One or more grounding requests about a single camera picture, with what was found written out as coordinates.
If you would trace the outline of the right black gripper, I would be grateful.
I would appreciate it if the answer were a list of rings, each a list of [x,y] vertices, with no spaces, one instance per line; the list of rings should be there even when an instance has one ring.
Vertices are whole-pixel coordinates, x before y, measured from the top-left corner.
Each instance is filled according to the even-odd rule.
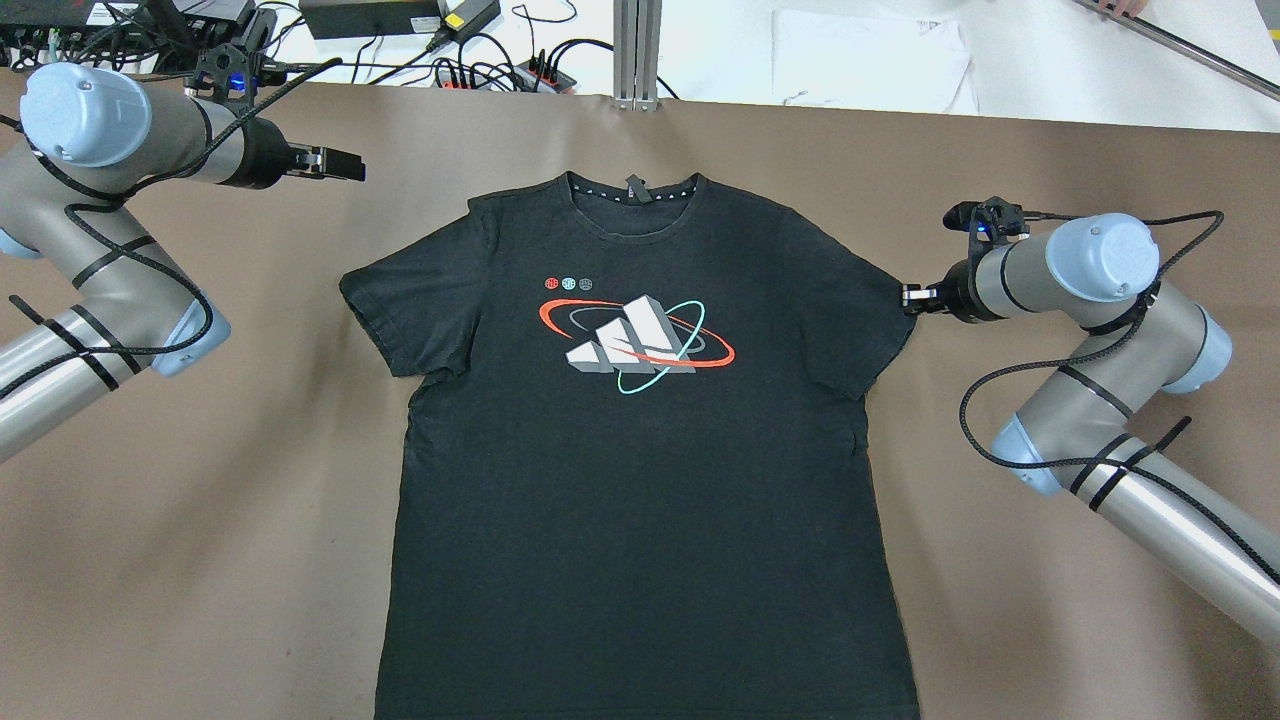
[[[909,316],[947,313],[964,323],[986,322],[986,306],[972,287],[970,263],[952,265],[940,287],[919,284],[901,286],[901,309]]]

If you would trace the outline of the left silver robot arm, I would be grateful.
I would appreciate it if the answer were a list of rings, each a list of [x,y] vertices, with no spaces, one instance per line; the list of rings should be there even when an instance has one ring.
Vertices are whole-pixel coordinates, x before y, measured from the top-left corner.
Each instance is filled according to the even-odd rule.
[[[3,252],[45,259],[81,295],[3,347],[3,456],[13,457],[146,369],[175,375],[225,318],[128,211],[178,178],[265,190],[285,176],[364,181],[362,159],[291,142],[234,109],[69,61],[32,73],[3,155]]]

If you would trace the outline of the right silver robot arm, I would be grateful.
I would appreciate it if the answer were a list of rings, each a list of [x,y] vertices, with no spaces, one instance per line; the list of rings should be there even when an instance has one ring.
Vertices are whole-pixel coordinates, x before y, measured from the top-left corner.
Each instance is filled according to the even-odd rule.
[[[1268,650],[1277,648],[1277,536],[1178,466],[1166,442],[1126,424],[1157,393],[1187,395],[1233,356],[1225,329],[1167,283],[1152,222],[1123,213],[1052,215],[993,197],[943,225],[966,256],[938,282],[904,284],[910,316],[989,323],[1060,311],[1085,338],[1069,356],[1023,363],[1048,378],[977,451],[1042,495],[1066,492],[1149,552]]]

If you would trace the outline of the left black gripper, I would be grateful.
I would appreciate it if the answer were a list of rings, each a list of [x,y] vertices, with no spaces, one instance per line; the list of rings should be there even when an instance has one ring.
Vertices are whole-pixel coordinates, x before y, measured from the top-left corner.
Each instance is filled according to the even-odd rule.
[[[266,190],[292,170],[308,179],[366,181],[366,165],[357,154],[329,147],[294,147],[270,120],[248,120],[242,128],[243,156],[238,187]]]

